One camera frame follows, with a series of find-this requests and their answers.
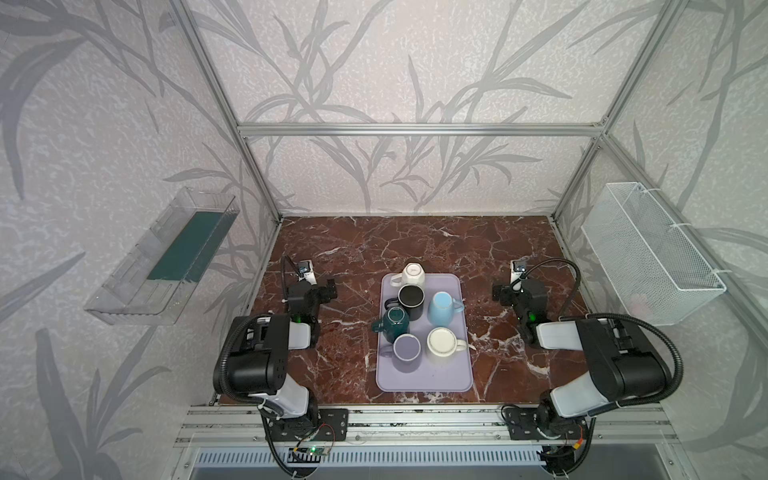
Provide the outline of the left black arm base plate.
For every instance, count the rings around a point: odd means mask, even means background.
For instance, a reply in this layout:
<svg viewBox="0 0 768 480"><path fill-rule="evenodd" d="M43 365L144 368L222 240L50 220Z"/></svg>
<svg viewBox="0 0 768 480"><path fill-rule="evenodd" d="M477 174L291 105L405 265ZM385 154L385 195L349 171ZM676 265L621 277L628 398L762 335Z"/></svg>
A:
<svg viewBox="0 0 768 480"><path fill-rule="evenodd" d="M293 419L268 420L268 431L276 442L297 442L309 437L319 441L344 441L349 427L349 410L320 408Z"/></svg>

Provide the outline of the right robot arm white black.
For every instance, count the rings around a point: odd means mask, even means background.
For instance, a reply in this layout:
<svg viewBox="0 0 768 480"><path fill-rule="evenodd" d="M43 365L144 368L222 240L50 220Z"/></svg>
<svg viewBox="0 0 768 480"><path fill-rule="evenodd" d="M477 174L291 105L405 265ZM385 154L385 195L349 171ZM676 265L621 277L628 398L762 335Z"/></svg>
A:
<svg viewBox="0 0 768 480"><path fill-rule="evenodd" d="M594 417L671 396L684 376L682 356L657 327L617 313L549 319L543 285L520 277L491 287L492 299L511 307L526 345L584 355L587 372L542 394L535 420L540 429Z"/></svg>

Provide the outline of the light blue mug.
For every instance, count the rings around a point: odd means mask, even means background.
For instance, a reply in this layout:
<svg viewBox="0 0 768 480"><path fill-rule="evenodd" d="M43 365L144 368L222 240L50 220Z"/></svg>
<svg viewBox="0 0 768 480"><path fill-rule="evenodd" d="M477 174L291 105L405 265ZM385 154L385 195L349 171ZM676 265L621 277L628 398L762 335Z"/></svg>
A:
<svg viewBox="0 0 768 480"><path fill-rule="evenodd" d="M456 314L462 313L464 304L445 291L436 292L428 306L428 320L436 327L448 327Z"/></svg>

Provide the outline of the white mug red interior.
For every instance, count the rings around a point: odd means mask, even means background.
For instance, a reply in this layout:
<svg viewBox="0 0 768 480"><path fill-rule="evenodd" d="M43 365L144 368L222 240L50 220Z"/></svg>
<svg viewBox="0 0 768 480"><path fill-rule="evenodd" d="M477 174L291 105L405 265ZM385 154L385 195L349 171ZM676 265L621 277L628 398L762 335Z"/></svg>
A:
<svg viewBox="0 0 768 480"><path fill-rule="evenodd" d="M427 353L433 359L448 359L469 348L465 340L459 339L446 327L432 329L426 338Z"/></svg>

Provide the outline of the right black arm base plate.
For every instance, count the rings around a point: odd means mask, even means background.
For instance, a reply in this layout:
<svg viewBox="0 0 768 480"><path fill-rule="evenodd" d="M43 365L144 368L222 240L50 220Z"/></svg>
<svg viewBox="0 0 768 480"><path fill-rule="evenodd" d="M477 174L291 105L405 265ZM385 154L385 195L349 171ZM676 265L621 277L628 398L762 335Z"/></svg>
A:
<svg viewBox="0 0 768 480"><path fill-rule="evenodd" d="M584 436L582 417L564 418L545 406L504 405L501 417L511 440L580 440Z"/></svg>

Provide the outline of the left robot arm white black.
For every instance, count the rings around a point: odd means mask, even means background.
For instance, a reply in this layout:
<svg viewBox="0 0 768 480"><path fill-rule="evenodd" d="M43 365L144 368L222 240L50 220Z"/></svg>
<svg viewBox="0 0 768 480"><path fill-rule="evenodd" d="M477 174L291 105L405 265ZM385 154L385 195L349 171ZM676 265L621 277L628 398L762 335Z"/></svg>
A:
<svg viewBox="0 0 768 480"><path fill-rule="evenodd" d="M235 318L214 367L215 392L257 406L275 424L316 428L317 400L288 374L288 357L292 350L317 345L320 306L337 297L334 279L323 285L301 280L284 295L286 312Z"/></svg>

